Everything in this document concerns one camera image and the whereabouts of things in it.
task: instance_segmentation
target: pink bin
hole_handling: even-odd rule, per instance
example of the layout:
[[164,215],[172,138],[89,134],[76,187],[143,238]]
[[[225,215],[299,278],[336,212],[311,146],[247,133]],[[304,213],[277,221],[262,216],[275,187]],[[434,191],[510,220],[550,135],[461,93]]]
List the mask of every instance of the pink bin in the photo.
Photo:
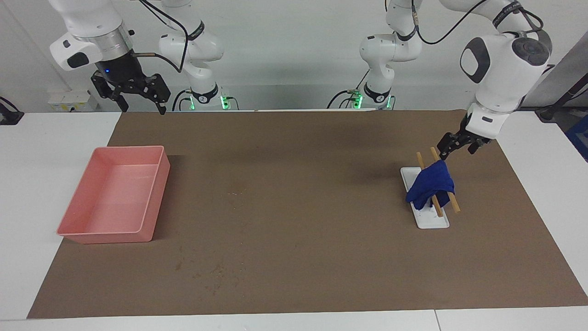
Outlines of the pink bin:
[[82,244],[150,241],[168,174],[163,146],[96,148],[57,234]]

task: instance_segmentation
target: wooden chopstick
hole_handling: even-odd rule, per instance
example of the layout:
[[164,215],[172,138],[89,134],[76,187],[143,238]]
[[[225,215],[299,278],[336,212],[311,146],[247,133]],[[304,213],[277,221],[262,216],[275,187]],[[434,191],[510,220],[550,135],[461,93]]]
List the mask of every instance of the wooden chopstick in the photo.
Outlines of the wooden chopstick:
[[[431,147],[431,154],[433,154],[433,159],[435,160],[435,162],[441,160],[441,158],[437,154],[437,150],[434,147]],[[459,208],[459,205],[457,204],[457,199],[455,198],[455,194],[453,194],[451,192],[447,192],[447,194],[449,195],[449,201],[451,201],[451,206],[453,207],[453,211],[456,214],[460,213],[462,210],[461,210],[461,208]]]
[[[420,152],[416,152],[416,158],[419,160],[420,169],[424,170],[425,169],[425,162],[423,161],[423,156],[421,155]],[[443,217],[443,212],[441,211],[441,206],[439,205],[439,200],[437,199],[437,196],[433,196],[431,200],[433,200],[433,205],[435,206],[435,211],[437,212],[437,216]]]

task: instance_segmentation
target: brown paper mat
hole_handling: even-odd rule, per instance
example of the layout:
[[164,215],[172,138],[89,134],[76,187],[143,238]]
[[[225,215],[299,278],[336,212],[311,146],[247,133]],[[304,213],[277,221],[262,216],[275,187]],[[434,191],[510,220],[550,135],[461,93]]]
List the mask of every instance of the brown paper mat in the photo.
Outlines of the brown paper mat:
[[496,142],[448,161],[463,212],[419,230],[401,167],[463,111],[122,114],[172,165],[154,240],[64,240],[29,318],[587,305]]

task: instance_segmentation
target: blue towel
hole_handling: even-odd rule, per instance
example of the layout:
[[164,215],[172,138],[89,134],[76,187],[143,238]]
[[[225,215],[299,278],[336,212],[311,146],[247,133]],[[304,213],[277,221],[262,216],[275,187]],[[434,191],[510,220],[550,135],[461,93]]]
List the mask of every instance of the blue towel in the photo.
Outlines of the blue towel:
[[447,192],[455,193],[455,185],[445,161],[437,161],[419,173],[406,194],[406,202],[414,203],[415,208],[421,210],[429,198],[437,195],[439,205],[443,207],[449,202]]

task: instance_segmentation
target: power outlet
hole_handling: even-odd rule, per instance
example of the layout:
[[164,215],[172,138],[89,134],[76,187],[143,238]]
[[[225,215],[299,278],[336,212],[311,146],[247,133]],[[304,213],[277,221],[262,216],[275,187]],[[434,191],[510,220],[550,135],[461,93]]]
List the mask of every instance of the power outlet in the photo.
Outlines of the power outlet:
[[52,93],[48,103],[51,109],[59,112],[92,112],[98,107],[98,102],[90,91]]

